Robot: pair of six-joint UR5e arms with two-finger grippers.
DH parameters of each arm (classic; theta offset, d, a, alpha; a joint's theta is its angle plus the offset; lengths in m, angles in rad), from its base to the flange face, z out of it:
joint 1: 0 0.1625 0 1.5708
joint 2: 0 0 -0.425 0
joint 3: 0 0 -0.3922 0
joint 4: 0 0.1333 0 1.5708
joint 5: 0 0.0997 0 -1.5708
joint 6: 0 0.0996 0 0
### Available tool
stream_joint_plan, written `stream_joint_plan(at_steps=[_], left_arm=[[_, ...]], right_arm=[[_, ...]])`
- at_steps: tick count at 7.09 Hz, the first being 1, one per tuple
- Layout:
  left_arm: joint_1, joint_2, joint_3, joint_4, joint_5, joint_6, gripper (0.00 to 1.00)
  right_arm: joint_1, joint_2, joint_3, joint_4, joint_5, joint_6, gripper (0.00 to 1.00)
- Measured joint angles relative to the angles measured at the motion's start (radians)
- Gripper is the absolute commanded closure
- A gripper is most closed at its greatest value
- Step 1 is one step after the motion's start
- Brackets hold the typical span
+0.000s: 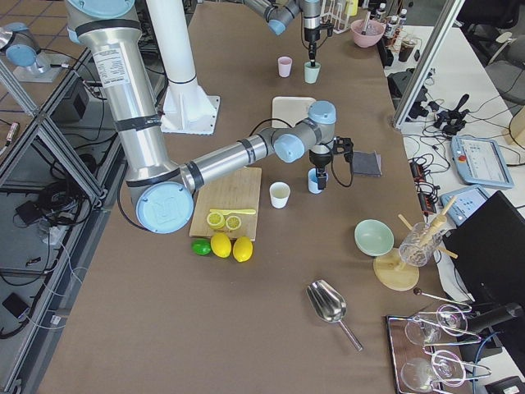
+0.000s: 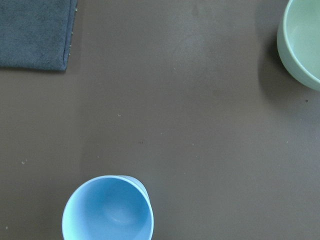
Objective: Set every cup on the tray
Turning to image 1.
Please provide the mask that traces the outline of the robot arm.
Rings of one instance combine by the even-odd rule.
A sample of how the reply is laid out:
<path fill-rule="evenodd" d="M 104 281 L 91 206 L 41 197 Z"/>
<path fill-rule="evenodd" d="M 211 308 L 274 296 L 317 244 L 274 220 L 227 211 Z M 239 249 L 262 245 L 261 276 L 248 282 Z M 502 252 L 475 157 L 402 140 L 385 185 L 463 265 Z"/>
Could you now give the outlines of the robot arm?
<path fill-rule="evenodd" d="M 284 6 L 279 6 L 275 1 L 246 0 L 242 4 L 260 15 L 269 29 L 280 35 L 285 32 L 291 21 L 302 15 L 304 39 L 308 42 L 309 65 L 316 65 L 317 41 L 321 38 L 321 31 L 326 30 L 326 35 L 331 37 L 334 25 L 322 22 L 322 3 L 318 0 L 295 1 L 289 0 Z"/>
<path fill-rule="evenodd" d="M 146 230 L 166 234 L 181 229 L 193 214 L 194 191 L 272 154 L 286 163 L 308 155 L 323 172 L 336 124 L 336 108 L 327 101 L 313 103 L 292 127 L 266 128 L 187 163 L 171 161 L 164 133 L 212 132 L 220 99 L 198 83 L 182 3 L 150 1 L 147 7 L 168 80 L 162 111 L 140 54 L 134 3 L 66 3 L 70 37 L 93 55 L 128 161 L 126 184 Z"/>

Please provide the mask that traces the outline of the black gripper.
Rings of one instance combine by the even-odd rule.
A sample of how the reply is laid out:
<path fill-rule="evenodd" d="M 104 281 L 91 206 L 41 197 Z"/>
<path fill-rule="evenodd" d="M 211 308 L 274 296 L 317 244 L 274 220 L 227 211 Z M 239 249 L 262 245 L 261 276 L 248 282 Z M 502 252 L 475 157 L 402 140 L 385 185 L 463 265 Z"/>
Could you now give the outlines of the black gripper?
<path fill-rule="evenodd" d="M 333 34 L 333 24 L 323 22 L 320 16 L 303 16 L 304 40 L 308 44 L 308 58 L 310 66 L 316 66 L 317 41 L 321 38 L 321 31 L 326 30 L 326 35 L 331 37 Z"/>
<path fill-rule="evenodd" d="M 329 165 L 335 155 L 342 154 L 345 161 L 350 166 L 350 172 L 353 172 L 354 144 L 350 138 L 335 137 L 333 141 L 326 144 L 314 145 L 309 150 L 309 160 L 316 168 L 315 177 L 317 189 L 325 190 L 327 184 L 326 166 Z"/>

